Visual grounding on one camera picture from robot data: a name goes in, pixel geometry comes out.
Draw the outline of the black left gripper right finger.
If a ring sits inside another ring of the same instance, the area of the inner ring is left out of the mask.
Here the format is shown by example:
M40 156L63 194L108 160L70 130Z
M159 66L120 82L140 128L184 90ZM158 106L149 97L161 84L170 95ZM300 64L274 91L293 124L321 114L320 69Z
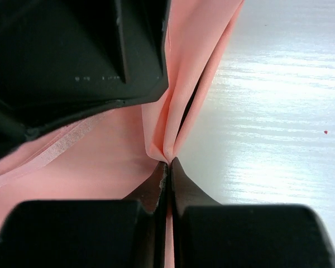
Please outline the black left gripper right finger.
M176 267L335 267L318 215L300 204L223 205L170 166Z

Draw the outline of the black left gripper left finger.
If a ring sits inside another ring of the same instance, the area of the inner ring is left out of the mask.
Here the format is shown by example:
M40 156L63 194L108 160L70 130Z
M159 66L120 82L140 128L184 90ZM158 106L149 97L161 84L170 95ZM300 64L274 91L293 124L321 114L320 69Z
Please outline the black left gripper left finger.
M121 200L33 200L0 229L0 267L163 267L168 166Z

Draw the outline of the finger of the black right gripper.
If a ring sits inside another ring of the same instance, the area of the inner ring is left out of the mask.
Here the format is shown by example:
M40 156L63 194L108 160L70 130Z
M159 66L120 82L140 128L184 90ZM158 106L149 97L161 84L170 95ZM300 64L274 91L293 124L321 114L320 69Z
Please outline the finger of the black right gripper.
M0 1L0 159L168 88L169 1Z

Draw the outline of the pink cloth napkin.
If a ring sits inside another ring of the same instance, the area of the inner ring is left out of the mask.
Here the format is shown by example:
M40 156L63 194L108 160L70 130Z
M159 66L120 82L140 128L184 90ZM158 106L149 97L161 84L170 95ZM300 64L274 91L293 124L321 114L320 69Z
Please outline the pink cloth napkin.
M216 73L242 1L169 1L168 88L155 102L103 111L0 159L0 229L20 203L121 200L168 166L165 257L175 267L170 166Z

